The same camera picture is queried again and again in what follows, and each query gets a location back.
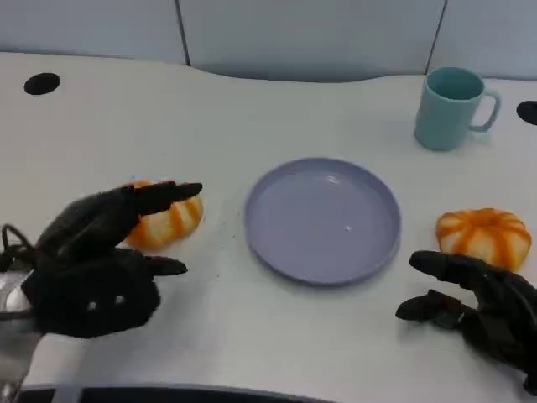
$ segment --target ceramic mug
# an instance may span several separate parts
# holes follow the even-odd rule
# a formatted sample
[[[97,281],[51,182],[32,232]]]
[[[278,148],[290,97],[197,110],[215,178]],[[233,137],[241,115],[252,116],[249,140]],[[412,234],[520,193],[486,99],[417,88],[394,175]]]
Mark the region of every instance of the ceramic mug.
[[[472,118],[484,96],[494,98],[490,118],[481,126]],[[448,151],[459,147],[468,134],[488,131],[502,106],[500,94],[485,88],[479,75],[458,67],[442,67],[425,79],[415,137],[427,149]]]

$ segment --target pumpkin toy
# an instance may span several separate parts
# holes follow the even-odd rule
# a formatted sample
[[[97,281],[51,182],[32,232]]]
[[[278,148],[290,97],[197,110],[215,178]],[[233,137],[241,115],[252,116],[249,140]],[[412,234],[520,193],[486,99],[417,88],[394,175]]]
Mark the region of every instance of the pumpkin toy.
[[[501,269],[517,271],[531,246],[531,235],[511,212],[496,208],[447,212],[436,223],[440,250],[465,254]]]
[[[158,182],[137,181],[134,185],[143,187],[154,183]],[[162,249],[176,239],[190,235],[199,225],[202,215],[200,195],[173,203],[165,212],[140,217],[140,223],[125,242],[136,249]]]

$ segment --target white wall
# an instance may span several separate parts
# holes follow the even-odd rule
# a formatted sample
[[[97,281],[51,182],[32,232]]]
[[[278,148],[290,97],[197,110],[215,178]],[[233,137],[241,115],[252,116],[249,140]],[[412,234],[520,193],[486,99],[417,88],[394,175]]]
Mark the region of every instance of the white wall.
[[[180,0],[193,66],[351,81],[423,74],[444,0]]]
[[[460,65],[537,79],[537,0],[179,0],[191,64],[350,81]],[[175,0],[0,0],[0,51],[185,63]]]
[[[448,0],[431,68],[537,79],[537,0]]]
[[[0,0],[0,51],[185,63],[174,0]]]

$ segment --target tabletop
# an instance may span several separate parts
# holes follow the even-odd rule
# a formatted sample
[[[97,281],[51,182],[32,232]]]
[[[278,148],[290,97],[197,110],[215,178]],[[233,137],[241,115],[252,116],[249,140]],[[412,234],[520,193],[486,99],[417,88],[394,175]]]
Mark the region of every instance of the tabletop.
[[[250,81],[164,63],[16,54],[0,54],[0,66],[1,221],[32,241],[64,205],[95,191],[132,179],[204,184],[203,223],[165,251],[190,271],[159,282],[163,301],[149,324],[90,341],[47,336],[27,385],[224,385],[341,403],[525,399],[519,374],[458,334],[409,326],[394,313],[429,288],[475,305],[408,265],[416,249],[437,248],[443,212],[507,209],[537,234],[537,128],[515,112],[537,83],[487,81],[503,96],[489,135],[435,153],[413,136],[423,76]],[[41,72],[57,74],[60,86],[25,93],[25,81]],[[275,166],[310,156],[357,163],[393,190],[403,232],[382,274],[312,288],[248,252],[248,190]],[[536,259],[530,251],[521,270],[530,281]]]

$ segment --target black glove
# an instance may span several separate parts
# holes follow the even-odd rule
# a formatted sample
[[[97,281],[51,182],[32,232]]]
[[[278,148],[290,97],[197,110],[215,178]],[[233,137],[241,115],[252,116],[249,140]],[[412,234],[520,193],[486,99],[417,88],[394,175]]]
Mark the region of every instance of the black glove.
[[[467,256],[419,251],[410,264],[474,292],[478,308],[430,290],[403,302],[395,315],[461,332],[474,348],[525,372],[524,388],[537,395],[537,290],[520,275]]]
[[[86,197],[71,203],[35,247],[16,228],[4,226],[0,271],[32,270],[21,286],[32,306],[24,313],[41,332],[93,338],[142,326],[160,303],[154,277],[187,269],[177,260],[116,246],[136,227],[139,216],[167,210],[200,191],[201,184],[164,182]],[[10,245],[8,232],[21,244]]]

